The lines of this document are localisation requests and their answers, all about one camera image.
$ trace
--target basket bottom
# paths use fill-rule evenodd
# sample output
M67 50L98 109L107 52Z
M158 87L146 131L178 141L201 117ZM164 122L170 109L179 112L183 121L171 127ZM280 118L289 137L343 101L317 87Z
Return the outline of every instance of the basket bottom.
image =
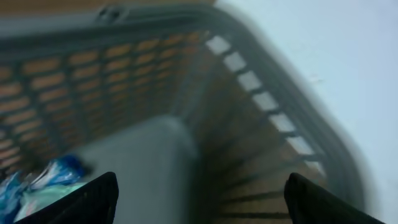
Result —
M87 180L116 173L114 223L187 223L197 148L183 123L161 116L76 151L93 171Z

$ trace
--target basket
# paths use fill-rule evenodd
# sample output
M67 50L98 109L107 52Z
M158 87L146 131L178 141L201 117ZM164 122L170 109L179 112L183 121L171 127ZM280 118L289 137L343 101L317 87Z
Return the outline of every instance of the basket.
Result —
M116 220L119 209L140 211L128 222L289 222L291 172L364 210L346 146L249 31L210 6L106 8L2 39L0 66L5 174L69 152L94 170L123 163L136 181L102 170L118 177ZM121 203L135 186L153 195Z

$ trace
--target wooden surface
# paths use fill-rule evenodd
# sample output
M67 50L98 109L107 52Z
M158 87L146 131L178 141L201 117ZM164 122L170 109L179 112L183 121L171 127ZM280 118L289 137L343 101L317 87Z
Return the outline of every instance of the wooden surface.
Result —
M3 0L0 1L0 15L53 14L59 12L97 9L105 4L117 2L139 5L168 3L213 3L215 0Z

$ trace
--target white wall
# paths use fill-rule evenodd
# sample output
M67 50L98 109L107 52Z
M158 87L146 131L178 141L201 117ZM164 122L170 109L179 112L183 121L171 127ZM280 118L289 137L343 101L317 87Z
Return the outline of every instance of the white wall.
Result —
M398 1L218 0L298 70L356 153L369 210L398 223Z

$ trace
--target crumpled plastic bag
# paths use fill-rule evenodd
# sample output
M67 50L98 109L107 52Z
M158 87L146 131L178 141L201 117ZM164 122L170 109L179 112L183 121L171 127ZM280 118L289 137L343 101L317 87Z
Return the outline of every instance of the crumpled plastic bag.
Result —
M22 208L19 210L14 221L19 221L51 205L83 185L85 185L85 183L77 183L68 186L53 185L34 192L24 192L24 196L21 199Z
M19 181L19 172L9 176L0 184L0 224L13 223L21 207L19 200L26 184Z
M73 184L78 182L83 174L80 161L75 156L63 156L50 161L43 172L30 183L29 190L39 190L53 185Z

